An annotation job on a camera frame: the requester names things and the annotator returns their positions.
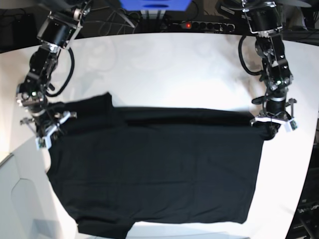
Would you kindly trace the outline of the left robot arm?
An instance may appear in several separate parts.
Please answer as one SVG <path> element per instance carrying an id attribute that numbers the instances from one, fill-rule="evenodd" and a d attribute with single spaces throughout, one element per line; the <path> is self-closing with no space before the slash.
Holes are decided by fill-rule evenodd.
<path id="1" fill-rule="evenodd" d="M 293 75 L 286 59 L 285 46 L 282 40 L 283 28 L 277 5 L 273 0 L 243 0 L 240 11 L 243 12 L 249 30 L 255 36 L 255 50 L 262 59 L 262 69 L 251 71 L 246 66 L 242 45 L 245 36 L 242 36 L 239 45 L 239 59 L 244 70 L 252 76 L 259 76 L 260 82 L 265 84 L 264 95 L 254 98 L 252 104 L 261 105 L 262 109 L 250 124 L 265 131 L 264 139 L 275 137 L 281 126 L 287 131 L 294 131 L 298 125 L 294 118 L 293 108 L 296 99 L 287 98 L 288 87 L 293 81 Z"/>

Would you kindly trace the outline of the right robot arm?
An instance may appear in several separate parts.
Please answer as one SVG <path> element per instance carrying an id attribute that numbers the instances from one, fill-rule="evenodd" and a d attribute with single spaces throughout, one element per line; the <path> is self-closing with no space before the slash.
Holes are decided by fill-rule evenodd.
<path id="1" fill-rule="evenodd" d="M 31 115 L 30 119 L 20 122 L 33 122 L 34 133 L 41 140 L 51 137 L 61 125 L 48 109 L 47 90 L 51 88 L 51 74 L 57 67 L 61 50 L 69 49 L 71 41 L 82 29 L 91 6 L 90 0 L 77 0 L 74 4 L 66 3 L 64 9 L 50 11 L 37 35 L 41 45 L 30 59 L 24 82 L 17 87 L 16 101 Z"/>

